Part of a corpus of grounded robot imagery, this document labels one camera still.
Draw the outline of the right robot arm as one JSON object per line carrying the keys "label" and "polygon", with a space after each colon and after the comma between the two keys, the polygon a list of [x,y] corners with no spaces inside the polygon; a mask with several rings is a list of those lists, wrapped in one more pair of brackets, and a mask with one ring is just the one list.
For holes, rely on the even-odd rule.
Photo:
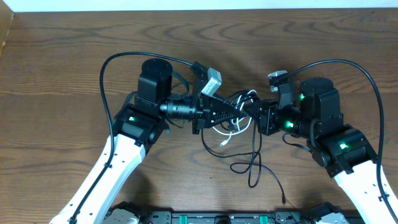
{"label": "right robot arm", "polygon": [[244,107],[267,136],[285,131],[305,138],[313,160],[325,168],[351,199],[365,223],[397,223],[397,197],[384,173],[377,173],[377,155],[365,135],[345,124],[340,94],[327,78],[300,84],[300,106],[281,106],[281,99]]}

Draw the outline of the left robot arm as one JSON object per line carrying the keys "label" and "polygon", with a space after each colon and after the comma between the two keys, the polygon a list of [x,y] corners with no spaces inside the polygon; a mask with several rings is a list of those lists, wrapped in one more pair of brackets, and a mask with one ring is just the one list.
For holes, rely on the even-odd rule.
{"label": "left robot arm", "polygon": [[170,130],[168,120],[191,122],[193,134],[198,134],[241,116],[235,106],[214,96],[221,85],[220,73],[197,62],[189,64],[197,76],[194,94],[173,94],[174,78],[189,84],[174,71],[172,60],[153,55],[142,64],[137,91],[108,119],[110,135],[99,159],[52,223],[102,223],[127,178],[160,135]]}

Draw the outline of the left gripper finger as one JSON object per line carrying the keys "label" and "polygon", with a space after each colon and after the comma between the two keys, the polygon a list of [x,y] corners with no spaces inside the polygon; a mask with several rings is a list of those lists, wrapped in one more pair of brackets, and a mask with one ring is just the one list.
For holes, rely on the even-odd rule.
{"label": "left gripper finger", "polygon": [[240,114],[238,109],[234,106],[224,103],[222,100],[217,98],[210,98],[210,115],[213,113],[232,113],[232,114]]}
{"label": "left gripper finger", "polygon": [[213,126],[219,125],[224,122],[229,122],[234,119],[240,119],[246,117],[246,114],[240,113],[240,114],[232,114],[232,113],[213,113],[210,116],[210,127],[212,128]]}

